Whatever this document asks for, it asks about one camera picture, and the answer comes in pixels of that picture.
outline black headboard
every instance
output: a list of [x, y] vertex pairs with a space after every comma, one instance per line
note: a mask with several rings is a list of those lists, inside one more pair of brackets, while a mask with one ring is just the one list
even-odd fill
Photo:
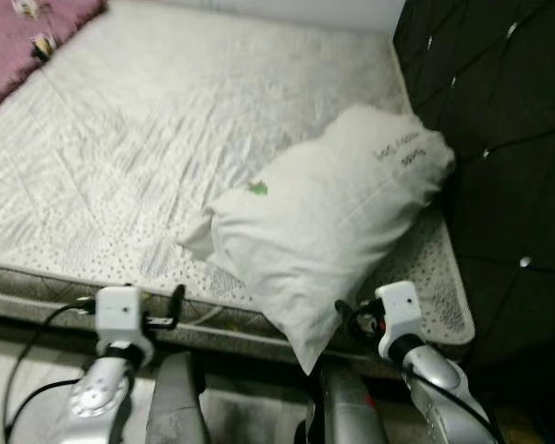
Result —
[[555, 339], [555, 0], [408, 0], [415, 113], [457, 155], [445, 216], [475, 318], [470, 365]]

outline black cable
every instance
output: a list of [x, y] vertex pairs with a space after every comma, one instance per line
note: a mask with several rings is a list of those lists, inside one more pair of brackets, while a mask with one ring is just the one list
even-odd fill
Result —
[[496, 426], [494, 427], [487, 419], [485, 419], [480, 413], [478, 413], [473, 407], [471, 407], [465, 401], [463, 401], [459, 397], [453, 395], [452, 393], [450, 393], [446, 389], [437, 386], [436, 384], [429, 381], [425, 377], [416, 374], [413, 370], [410, 370], [409, 368], [405, 368], [402, 365], [394, 364], [394, 363], [389, 362], [389, 361], [384, 361], [383, 360], [382, 362], [384, 364], [387, 364], [387, 365], [393, 367], [395, 370], [397, 370], [398, 372], [401, 372], [402, 374], [404, 374], [407, 377], [413, 377], [413, 378], [419, 380], [420, 382], [423, 382], [428, 387], [437, 391], [440, 395], [442, 395], [445, 398], [447, 398], [448, 400], [454, 402], [456, 405], [458, 405], [463, 410], [465, 410], [467, 413], [469, 413], [471, 416], [473, 416], [473, 418], [478, 423], [480, 423], [481, 426], [483, 426], [485, 428], [485, 430], [489, 433], [489, 435], [491, 435], [498, 442], [498, 444], [505, 444], [505, 441], [503, 439], [503, 436], [501, 435], [500, 429]]
[[8, 380], [6, 382], [5, 394], [4, 394], [4, 401], [2, 403], [2, 433], [3, 433], [4, 442], [6, 444], [8, 444], [8, 439], [10, 438], [10, 433], [12, 432], [12, 424], [8, 423], [8, 401], [10, 398], [10, 390], [12, 389], [12, 384], [14, 382], [17, 370], [19, 370], [20, 363], [22, 362], [23, 359], [27, 357], [32, 346], [35, 345], [35, 343], [37, 342], [37, 340], [39, 339], [43, 331], [51, 324], [51, 322], [56, 317], [66, 312], [67, 310], [72, 310], [75, 308], [85, 309], [93, 313], [94, 305], [95, 305], [94, 300], [78, 301], [78, 302], [69, 303], [68, 305], [64, 305], [63, 307], [60, 307], [57, 310], [54, 310], [49, 316], [47, 316], [47, 318], [37, 328], [37, 330], [35, 330], [35, 333], [31, 337], [29, 342], [27, 342], [27, 345], [25, 346], [25, 348], [18, 355], [17, 362], [15, 363], [14, 367], [12, 367], [12, 370], [10, 371], [10, 375], [8, 376]]
[[14, 430], [15, 424], [17, 423], [17, 420], [19, 419], [20, 414], [25, 409], [25, 407], [27, 407], [27, 404], [32, 401], [33, 398], [35, 398], [36, 396], [41, 395], [43, 392], [45, 392], [49, 389], [55, 389], [57, 387], [63, 387], [63, 386], [72, 386], [72, 385], [76, 384], [78, 381], [80, 381], [80, 379], [67, 379], [65, 381], [53, 382], [51, 384], [46, 384], [43, 387], [39, 387], [35, 391], [33, 391], [32, 394], [29, 395], [25, 399], [25, 401], [23, 401], [20, 404], [20, 406], [17, 409], [17, 412], [15, 413], [15, 415], [12, 418], [12, 421], [10, 421], [10, 424], [8, 425], [9, 432], [8, 432], [7, 439], [10, 439], [10, 433], [12, 433], [12, 430]]

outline pillowcase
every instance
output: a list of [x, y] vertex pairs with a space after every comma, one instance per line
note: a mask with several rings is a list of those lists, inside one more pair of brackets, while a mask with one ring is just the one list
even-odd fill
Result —
[[454, 168], [442, 136], [367, 105], [225, 192], [179, 243], [242, 280], [309, 374], [349, 298]]

